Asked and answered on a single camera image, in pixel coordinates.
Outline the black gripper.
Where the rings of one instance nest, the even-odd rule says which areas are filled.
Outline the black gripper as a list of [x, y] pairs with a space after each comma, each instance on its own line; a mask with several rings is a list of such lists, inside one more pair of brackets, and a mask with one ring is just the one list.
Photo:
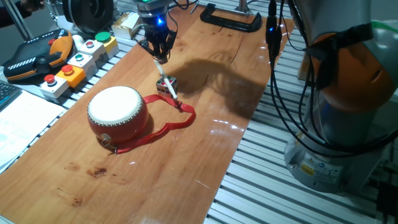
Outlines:
[[167, 14], [141, 17], [144, 25], [144, 37], [140, 40], [141, 47], [156, 60], [161, 59], [160, 49], [154, 47], [151, 42], [165, 42], [162, 47], [162, 62], [168, 62], [171, 49], [174, 46], [177, 32], [170, 30], [167, 23]]

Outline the person hand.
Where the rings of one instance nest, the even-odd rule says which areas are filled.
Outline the person hand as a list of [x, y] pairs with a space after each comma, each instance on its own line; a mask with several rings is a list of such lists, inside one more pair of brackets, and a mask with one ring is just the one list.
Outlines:
[[28, 12], [34, 12], [45, 7], [43, 0], [21, 0], [21, 6]]

